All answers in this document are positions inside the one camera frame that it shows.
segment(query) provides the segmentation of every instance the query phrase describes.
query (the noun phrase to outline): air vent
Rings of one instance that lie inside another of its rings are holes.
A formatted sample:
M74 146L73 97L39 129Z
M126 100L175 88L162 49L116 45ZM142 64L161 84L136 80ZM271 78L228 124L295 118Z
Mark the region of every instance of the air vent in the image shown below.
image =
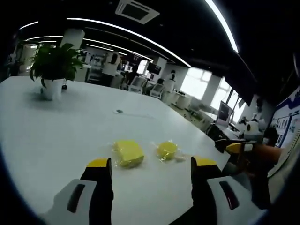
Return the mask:
M145 24L158 16L160 13L148 6L133 0L120 0L116 14Z

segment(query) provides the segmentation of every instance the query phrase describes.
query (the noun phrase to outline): black ceiling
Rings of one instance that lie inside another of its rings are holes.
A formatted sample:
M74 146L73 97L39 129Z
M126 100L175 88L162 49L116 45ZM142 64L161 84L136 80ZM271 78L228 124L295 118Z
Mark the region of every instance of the black ceiling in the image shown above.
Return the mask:
M243 68L238 70L241 75L248 73L242 60L234 53L222 25L204 0L137 1L158 11L160 15L142 25L114 13L118 0L85 0L76 3L73 0L28 0L18 2L16 7L11 3L11 7L8 7L15 15L15 19L10 19L8 30L11 36L19 27L39 21L23 29L20 34L21 38L31 38L63 35L67 27L81 27L85 29L85 38L122 46L140 54L155 54L142 46L146 45L176 64L185 66L175 57L139 37L97 23L67 21L66 17L99 20L139 33L169 49L191 66L211 67L219 75L226 75L232 71L231 68L236 67ZM281 0L214 2L231 29L240 56L258 81L258 92L276 103L280 98L281 86L293 69L295 6Z

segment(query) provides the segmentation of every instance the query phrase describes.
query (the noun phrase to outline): white flower pot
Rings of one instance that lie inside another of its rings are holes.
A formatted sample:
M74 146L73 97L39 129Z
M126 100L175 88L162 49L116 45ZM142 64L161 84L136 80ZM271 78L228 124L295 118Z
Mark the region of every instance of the white flower pot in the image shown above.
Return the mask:
M46 88L43 86L42 95L47 100L60 100L61 97L61 87L63 85L64 79L59 80L44 80Z

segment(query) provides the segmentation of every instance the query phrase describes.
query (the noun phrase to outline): green leaves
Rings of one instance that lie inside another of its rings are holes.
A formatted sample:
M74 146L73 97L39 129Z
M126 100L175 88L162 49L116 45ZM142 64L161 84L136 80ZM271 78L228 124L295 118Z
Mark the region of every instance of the green leaves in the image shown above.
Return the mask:
M83 63L77 57L79 52L72 49L74 45L65 43L62 47L51 48L50 45L43 45L37 54L32 57L33 66L30 70L30 78L42 78L42 85L45 87L44 79L75 80L77 67L82 67Z

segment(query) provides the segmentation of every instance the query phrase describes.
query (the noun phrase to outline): potted plant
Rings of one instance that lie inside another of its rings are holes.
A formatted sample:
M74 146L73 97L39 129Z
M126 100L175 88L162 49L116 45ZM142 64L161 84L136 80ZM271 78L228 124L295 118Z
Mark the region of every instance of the potted plant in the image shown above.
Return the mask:
M72 49L73 46L70 43L65 43L61 47L56 46L56 48L43 45L32 57L30 78L33 81L33 77L41 78L42 93L48 100L59 99L64 79L74 81L76 68L83 66L82 61L77 58L79 51Z

